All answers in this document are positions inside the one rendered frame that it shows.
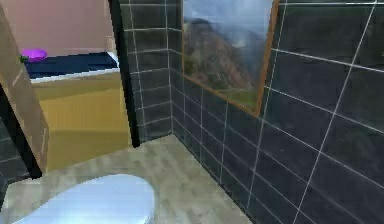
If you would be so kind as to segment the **bed with dark blue cover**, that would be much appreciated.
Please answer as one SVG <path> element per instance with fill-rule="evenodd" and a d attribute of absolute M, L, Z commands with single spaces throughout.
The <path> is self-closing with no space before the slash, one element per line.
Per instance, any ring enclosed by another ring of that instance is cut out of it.
<path fill-rule="evenodd" d="M 47 57 L 24 63 L 33 83 L 118 72 L 118 58 L 111 52 Z"/>

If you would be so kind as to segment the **purple round object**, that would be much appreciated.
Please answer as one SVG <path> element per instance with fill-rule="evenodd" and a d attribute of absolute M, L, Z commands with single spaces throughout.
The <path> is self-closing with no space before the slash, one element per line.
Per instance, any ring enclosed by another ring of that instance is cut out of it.
<path fill-rule="evenodd" d="M 47 52 L 43 49 L 24 49 L 21 51 L 22 62 L 39 62 L 47 58 Z"/>

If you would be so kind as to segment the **white toilet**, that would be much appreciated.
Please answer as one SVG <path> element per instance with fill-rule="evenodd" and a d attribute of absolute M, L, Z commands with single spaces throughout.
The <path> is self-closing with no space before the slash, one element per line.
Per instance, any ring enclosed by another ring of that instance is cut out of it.
<path fill-rule="evenodd" d="M 70 187 L 14 224 L 154 224 L 155 204 L 147 180 L 112 174 Z"/>

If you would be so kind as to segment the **framed mountain landscape picture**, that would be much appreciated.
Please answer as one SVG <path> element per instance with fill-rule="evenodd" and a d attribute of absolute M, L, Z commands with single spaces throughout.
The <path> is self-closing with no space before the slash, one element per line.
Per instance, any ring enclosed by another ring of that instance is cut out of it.
<path fill-rule="evenodd" d="M 257 116 L 279 0 L 184 0 L 183 73 Z"/>

